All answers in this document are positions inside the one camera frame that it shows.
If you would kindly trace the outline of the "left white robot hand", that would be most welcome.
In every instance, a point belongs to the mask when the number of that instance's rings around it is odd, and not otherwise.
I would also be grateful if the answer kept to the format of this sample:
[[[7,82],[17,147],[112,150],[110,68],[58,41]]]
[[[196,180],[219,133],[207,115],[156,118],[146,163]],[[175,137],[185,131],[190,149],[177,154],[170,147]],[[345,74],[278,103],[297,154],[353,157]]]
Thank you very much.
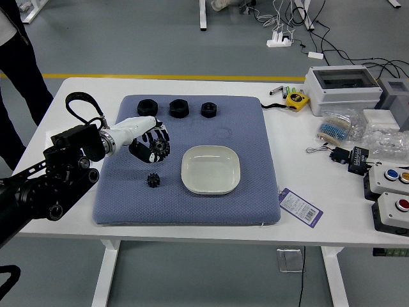
[[[101,130],[100,135],[105,134],[104,146],[107,156],[114,155],[122,146],[128,146],[129,152],[139,160],[154,163],[163,161],[167,153],[154,152],[137,140],[138,137],[142,137],[144,142],[153,141],[152,132],[159,138],[169,141],[166,126],[154,116],[127,118],[111,129]]]

